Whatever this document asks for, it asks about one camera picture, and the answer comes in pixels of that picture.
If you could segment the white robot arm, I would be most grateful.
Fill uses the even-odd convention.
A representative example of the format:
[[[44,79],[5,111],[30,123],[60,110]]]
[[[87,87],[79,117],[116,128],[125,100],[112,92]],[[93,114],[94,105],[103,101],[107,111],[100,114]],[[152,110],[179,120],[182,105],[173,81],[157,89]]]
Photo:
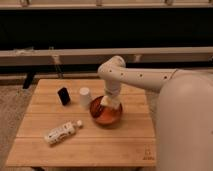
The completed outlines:
[[[127,84],[159,94],[156,171],[213,171],[213,74],[182,69],[130,69],[120,56],[98,68],[111,97]]]

